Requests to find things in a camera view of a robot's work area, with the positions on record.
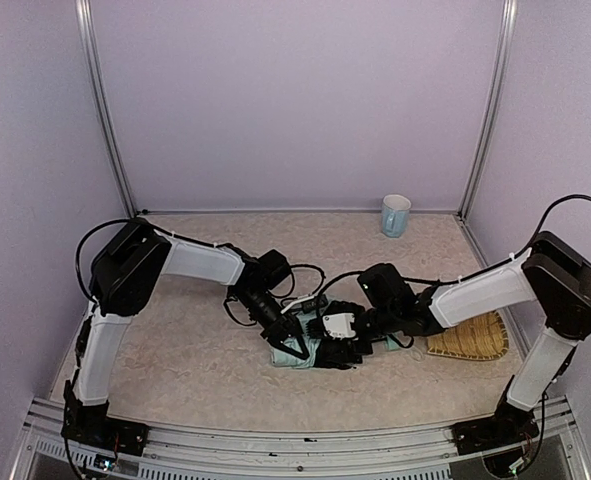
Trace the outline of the mint green black umbrella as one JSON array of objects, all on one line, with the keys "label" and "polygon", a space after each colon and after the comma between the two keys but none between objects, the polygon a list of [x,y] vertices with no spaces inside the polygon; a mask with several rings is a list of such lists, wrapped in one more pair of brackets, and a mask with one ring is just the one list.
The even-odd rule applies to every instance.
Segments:
[{"label": "mint green black umbrella", "polygon": [[272,346],[271,364],[277,368],[291,369],[337,369],[348,370],[363,363],[363,358],[374,353],[374,345],[382,342],[387,351],[410,349],[414,339],[403,343],[396,334],[362,341],[359,339],[317,338],[308,334],[307,326],[315,322],[313,313],[298,313],[297,318],[304,330],[301,340],[287,338],[285,350]]}]

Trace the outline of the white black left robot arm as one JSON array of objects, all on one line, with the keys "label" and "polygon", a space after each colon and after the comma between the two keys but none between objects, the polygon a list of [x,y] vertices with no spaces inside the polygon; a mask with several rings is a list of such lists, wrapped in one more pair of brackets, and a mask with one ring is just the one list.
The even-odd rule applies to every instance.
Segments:
[{"label": "white black left robot arm", "polygon": [[148,304],[159,278],[175,275],[228,288],[271,347],[300,360],[310,351],[299,320],[271,294],[291,272],[275,250],[253,257],[230,244],[212,244],[171,233],[142,217],[117,219],[119,231],[91,263],[82,287],[90,320],[82,329],[80,363],[65,387],[67,398],[87,407],[108,401],[117,351],[134,316]]}]

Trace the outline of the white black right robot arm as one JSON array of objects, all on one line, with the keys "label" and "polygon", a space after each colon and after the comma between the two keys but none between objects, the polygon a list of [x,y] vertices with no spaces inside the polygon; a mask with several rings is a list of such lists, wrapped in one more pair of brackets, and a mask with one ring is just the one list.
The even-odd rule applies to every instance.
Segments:
[{"label": "white black right robot arm", "polygon": [[539,336],[509,381],[505,403],[530,411],[577,345],[591,334],[591,262],[549,231],[526,249],[451,283],[412,289],[391,263],[357,275],[369,305],[332,301],[318,308],[309,335],[348,344],[402,333],[430,337],[481,315],[534,303],[545,315]]}]

